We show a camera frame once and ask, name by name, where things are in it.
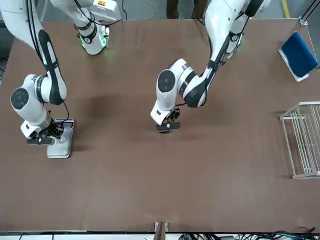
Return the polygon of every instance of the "black cable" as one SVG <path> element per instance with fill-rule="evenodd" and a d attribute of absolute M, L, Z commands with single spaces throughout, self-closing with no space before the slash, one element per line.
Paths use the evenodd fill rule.
<path fill-rule="evenodd" d="M 67 117 L 66 117 L 66 119 L 61 122 L 61 123 L 63 124 L 65 121 L 69 120 L 69 116 L 70 116 L 70 115 L 69 115 L 69 110 L 68 110 L 68 107 L 67 107 L 65 101 L 63 101 L 62 103 L 63 103 L 63 105 L 64 105 L 64 107 L 65 107 L 66 112 L 67 112 Z"/>
<path fill-rule="evenodd" d="M 126 12 L 126 10 L 124 9 L 124 1 L 125 0 L 122 0 L 122 4 L 121 4 L 121 6 L 122 6 L 122 10 L 124 11 L 124 13 L 125 13 L 125 20 L 127 21 L 127 16 L 128 16 L 128 13 Z"/>
<path fill-rule="evenodd" d="M 100 22 L 93 21 L 93 20 L 91 20 L 91 18 L 88 18 L 88 17 L 87 17 L 87 15 L 86 15 L 86 14 L 84 13 L 84 11 L 82 10 L 82 7 L 81 7 L 80 3 L 78 2 L 78 0 L 74 0 L 74 3 L 76 4 L 76 6 L 77 6 L 78 9 L 80 10 L 80 12 L 85 16 L 86 19 L 88 19 L 88 21 L 89 21 L 90 23 L 94 23 L 94 24 L 97 24 L 97 25 L 100 25 L 100 26 L 105 26 L 105 27 L 108 28 L 109 26 L 111 26 L 111 25 L 113 25 L 113 24 L 116 24 L 116 23 L 118 23 L 118 22 L 120 22 L 120 21 L 123 21 L 122 19 L 120 19 L 120 20 L 117 20 L 117 21 L 112 22 L 112 23 L 110 23 L 110 24 L 101 24 Z"/>
<path fill-rule="evenodd" d="M 201 20 L 199 20 L 199 19 L 195 19 L 195 21 L 198 21 L 199 23 L 201 23 L 203 26 L 206 26 Z M 211 56 L 212 56 L 212 44 L 211 44 L 211 39 L 210 39 L 210 37 L 209 37 L 209 35 L 208 35 L 208 39 L 209 39 L 209 46 L 210 46 L 210 58 L 211 58 Z"/>
<path fill-rule="evenodd" d="M 315 230 L 314 227 L 310 228 L 305 233 L 291 233 L 287 231 L 275 231 L 274 233 L 270 234 L 263 234 L 263 233 L 256 233 L 256 234 L 248 234 L 247 236 L 245 234 L 242 235 L 242 237 L 239 240 L 252 240 L 254 237 L 254 240 L 279 240 L 282 237 L 291 238 L 294 240 L 318 240 L 315 238 L 315 236 L 318 236 L 317 234 L 312 233 Z"/>
<path fill-rule="evenodd" d="M 21 235 L 20 235 L 20 237 L 19 237 L 19 240 L 21 240 L 22 239 L 22 236 L 24 236 L 24 235 L 27 235 L 25 232 L 24 233 L 22 233 Z"/>
<path fill-rule="evenodd" d="M 34 41 L 37 49 L 38 56 L 43 63 L 42 56 L 40 54 L 40 48 L 38 45 L 38 39 L 37 39 L 37 34 L 36 34 L 36 27 L 35 27 L 35 19 L 34 19 L 34 13 L 33 13 L 33 7 L 32 7 L 32 2 L 30 1 L 30 13 L 31 13 L 31 23 L 32 23 L 32 28 L 33 28 L 33 36 L 34 36 Z"/>
<path fill-rule="evenodd" d="M 35 40 L 37 40 L 37 37 L 34 36 L 33 31 L 32 31 L 32 28 L 31 28 L 29 0 L 25 0 L 25 5 L 26 5 L 26 14 L 27 14 L 27 18 L 28 18 L 27 21 L 28 21 L 28 25 L 29 25 L 29 31 L 30 31 L 32 43 L 33 43 L 34 49 L 35 49 L 38 57 L 40 58 L 41 62 L 43 63 L 43 60 L 42 60 L 42 57 L 41 57 L 41 55 L 40 55 L 39 49 L 37 49 L 37 45 L 36 45 L 36 43 L 35 43 Z"/>
<path fill-rule="evenodd" d="M 244 33 L 244 30 L 245 30 L 245 28 L 246 28 L 246 25 L 247 25 L 248 21 L 249 21 L 249 17 L 248 17 L 248 18 L 246 19 L 246 21 L 245 21 L 245 24 L 244 24 L 244 26 L 243 26 L 243 28 L 242 28 L 242 30 L 241 30 L 241 32 L 240 32 L 240 35 L 239 35 L 239 37 L 238 37 L 239 39 L 238 39 L 238 41 L 236 42 L 236 45 L 235 45 L 234 49 L 233 49 L 229 54 L 232 54 L 232 53 L 237 49 L 238 43 L 239 43 L 239 41 L 240 41 L 240 39 L 241 39 L 242 34 Z"/>
<path fill-rule="evenodd" d="M 204 234 L 204 236 L 207 238 L 207 240 L 213 240 L 212 236 L 210 236 L 209 234 Z"/>
<path fill-rule="evenodd" d="M 240 18 L 243 14 L 245 14 L 243 11 L 240 13 L 240 15 L 238 15 L 235 20 L 237 20 L 238 18 Z"/>
<path fill-rule="evenodd" d="M 318 7 L 319 4 L 320 4 L 320 1 L 315 5 L 315 7 L 312 9 L 312 11 L 309 13 L 309 15 L 305 18 L 306 21 L 308 20 L 310 15 L 314 12 L 314 10 L 316 10 L 316 8 Z"/>
<path fill-rule="evenodd" d="M 184 102 L 184 103 L 179 103 L 179 104 L 176 104 L 175 106 L 176 107 L 180 107 L 180 106 L 183 106 L 183 105 L 186 105 L 186 103 Z"/>
<path fill-rule="evenodd" d="M 202 240 L 205 240 L 199 233 L 192 233 L 193 235 L 196 235 L 199 239 L 199 237 L 202 239 Z"/>
<path fill-rule="evenodd" d="M 1 60 L 6 60 L 6 61 L 8 61 L 8 58 L 9 58 L 9 56 L 1 57 L 1 58 L 0 58 L 0 61 L 1 61 Z"/>

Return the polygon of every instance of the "orange label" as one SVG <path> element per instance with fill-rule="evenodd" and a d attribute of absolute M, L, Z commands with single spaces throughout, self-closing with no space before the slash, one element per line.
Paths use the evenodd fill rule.
<path fill-rule="evenodd" d="M 101 6 L 105 6 L 106 2 L 105 1 L 98 1 L 98 4 L 101 5 Z"/>

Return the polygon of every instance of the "blue object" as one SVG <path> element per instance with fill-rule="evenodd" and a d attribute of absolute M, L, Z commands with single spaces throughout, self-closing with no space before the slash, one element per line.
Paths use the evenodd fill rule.
<path fill-rule="evenodd" d="M 281 50 L 287 58 L 291 71 L 299 78 L 304 77 L 319 65 L 298 32 L 291 35 Z"/>

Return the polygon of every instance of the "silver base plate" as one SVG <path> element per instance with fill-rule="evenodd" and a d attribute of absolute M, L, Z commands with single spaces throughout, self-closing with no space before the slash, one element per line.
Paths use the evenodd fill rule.
<path fill-rule="evenodd" d="M 46 148 L 46 156 L 51 159 L 66 159 L 70 156 L 72 135 L 74 128 L 74 120 L 68 119 L 63 123 L 65 126 L 61 140 L 52 145 L 48 145 Z"/>

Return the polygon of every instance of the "metal bar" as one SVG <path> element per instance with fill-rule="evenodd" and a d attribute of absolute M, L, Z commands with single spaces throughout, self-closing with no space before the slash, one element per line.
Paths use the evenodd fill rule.
<path fill-rule="evenodd" d="M 314 0 L 311 4 L 310 4 L 310 6 L 308 7 L 308 9 L 305 11 L 305 13 L 302 15 L 302 19 L 304 18 L 304 16 L 307 14 L 307 12 L 310 10 L 310 8 L 312 7 L 312 5 L 313 4 L 315 4 L 315 2 L 316 2 L 317 0 Z"/>
<path fill-rule="evenodd" d="M 314 106 L 314 108 L 315 108 L 315 110 L 316 110 L 316 114 L 318 115 L 318 118 L 317 118 L 317 116 L 315 116 L 315 118 L 316 118 L 316 127 L 317 127 L 317 130 L 318 130 L 318 132 L 320 131 L 320 129 L 319 129 L 319 123 L 320 123 L 320 115 L 319 115 L 319 112 L 318 112 L 318 108 L 317 108 L 317 105 L 315 105 Z"/>
<path fill-rule="evenodd" d="M 293 179 L 303 179 L 303 178 L 318 179 L 318 178 L 320 178 L 320 172 L 316 171 L 316 172 L 309 172 L 309 173 L 305 173 L 305 174 L 298 174 L 298 175 L 292 176 L 292 178 Z"/>
<path fill-rule="evenodd" d="M 313 132 L 316 149 L 317 149 L 317 151 L 318 151 L 318 155 L 317 155 L 317 156 L 320 157 L 319 145 L 318 145 L 317 137 L 316 137 L 315 130 L 314 130 L 314 126 L 313 126 L 312 119 L 311 119 L 311 117 L 312 117 L 313 114 L 314 114 L 314 113 L 313 113 L 313 108 L 312 108 L 312 106 L 310 106 L 310 111 L 311 111 L 311 113 L 312 113 L 312 115 L 309 117 L 310 125 L 311 125 L 311 129 L 312 129 L 312 132 Z M 319 171 L 319 166 L 318 166 L 318 161 L 317 161 L 317 157 L 316 157 L 316 156 L 315 156 L 315 163 L 316 163 L 317 171 Z"/>
<path fill-rule="evenodd" d="M 313 123 L 311 123 L 311 127 L 312 127 L 312 131 L 313 131 L 313 134 L 314 134 L 316 147 L 317 147 L 317 150 L 318 150 L 318 156 L 320 158 L 320 149 L 319 149 L 319 144 L 318 144 L 318 143 L 320 143 L 319 123 L 318 123 L 318 120 L 317 120 L 316 111 L 314 109 L 314 106 L 311 105 L 310 108 L 311 108 L 311 112 L 312 112 L 312 117 L 314 118 L 313 119 Z"/>
<path fill-rule="evenodd" d="M 282 115 L 280 115 L 280 119 L 283 118 L 284 116 L 290 114 L 293 110 L 295 110 L 297 107 L 299 106 L 309 106 L 309 105 L 320 105 L 320 101 L 302 101 L 299 102 L 297 105 L 293 106 L 292 108 L 290 108 L 288 111 L 286 111 L 285 113 L 283 113 Z"/>
<path fill-rule="evenodd" d="M 306 144 L 305 148 L 306 148 L 306 153 L 307 153 L 307 159 L 306 159 L 307 166 L 308 166 L 308 168 L 310 168 L 310 170 L 311 170 L 312 172 L 315 172 L 316 169 L 315 169 L 314 165 L 312 164 L 312 162 L 313 162 L 314 160 L 313 160 L 313 156 L 312 156 L 312 154 L 311 154 L 311 149 L 310 149 L 309 142 L 308 142 L 306 127 L 305 127 L 305 125 L 304 125 L 304 121 L 301 119 L 301 113 L 300 113 L 299 107 L 297 107 L 297 113 L 298 113 L 299 122 L 300 122 L 300 125 L 301 125 L 301 128 L 302 128 L 302 133 L 303 133 L 304 142 L 305 142 L 305 144 Z"/>
<path fill-rule="evenodd" d="M 319 4 L 320 4 L 320 1 L 315 5 L 314 9 L 312 9 L 312 11 L 309 13 L 309 15 L 305 18 L 304 21 L 307 21 L 307 20 L 308 20 L 308 18 L 310 17 L 310 15 L 314 12 L 314 10 L 316 10 L 316 8 L 319 6 Z"/>
<path fill-rule="evenodd" d="M 308 167 L 308 164 L 307 164 L 307 152 L 306 152 L 306 148 L 304 147 L 304 139 L 302 137 L 302 131 L 301 131 L 301 128 L 300 128 L 300 125 L 299 125 L 299 121 L 297 120 L 298 118 L 298 114 L 297 112 L 293 112 L 294 116 L 295 116 L 295 125 L 296 125 L 296 129 L 297 129 L 297 135 L 298 135 L 298 138 L 299 138 L 299 142 L 300 142 L 300 145 L 301 145 L 301 149 L 302 149 L 302 160 L 303 160 L 303 166 L 304 166 L 304 172 L 307 172 L 309 173 L 310 172 L 310 169 Z"/>
<path fill-rule="evenodd" d="M 295 165 L 294 165 L 294 160 L 292 159 L 291 149 L 290 149 L 289 140 L 288 140 L 288 134 L 287 134 L 286 126 L 285 126 L 285 121 L 284 120 L 281 120 L 281 121 L 282 121 L 282 126 L 284 129 L 285 142 L 286 142 L 286 145 L 287 145 L 288 151 L 289 151 L 289 157 L 291 160 L 293 175 L 296 175 L 296 169 L 295 169 Z"/>
<path fill-rule="evenodd" d="M 304 119 L 304 121 L 305 121 L 305 129 L 307 129 L 307 133 L 308 133 L 306 137 L 307 137 L 307 140 L 309 140 L 308 147 L 309 147 L 309 150 L 311 153 L 311 159 L 312 159 L 311 165 L 312 165 L 313 171 L 315 172 L 315 171 L 317 171 L 316 166 L 315 166 L 315 159 L 316 159 L 315 148 L 313 147 L 314 144 L 312 144 L 312 139 L 311 139 L 311 134 L 310 134 L 309 127 L 308 127 L 308 122 L 306 119 Z"/>
<path fill-rule="evenodd" d="M 291 116 L 284 116 L 284 117 L 281 117 L 281 120 L 292 120 L 293 118 Z"/>
<path fill-rule="evenodd" d="M 300 140 L 298 125 L 296 123 L 296 121 L 297 121 L 296 117 L 294 117 L 294 119 L 292 121 L 293 121 L 293 126 L 294 126 L 293 130 L 294 130 L 296 142 L 297 142 L 299 153 L 300 153 L 303 170 L 304 170 L 304 173 L 306 173 L 306 169 L 307 169 L 306 165 L 305 165 L 306 160 L 305 160 L 305 155 L 304 155 L 304 151 L 303 151 L 303 146 L 302 146 L 302 143 L 301 143 L 301 140 Z"/>

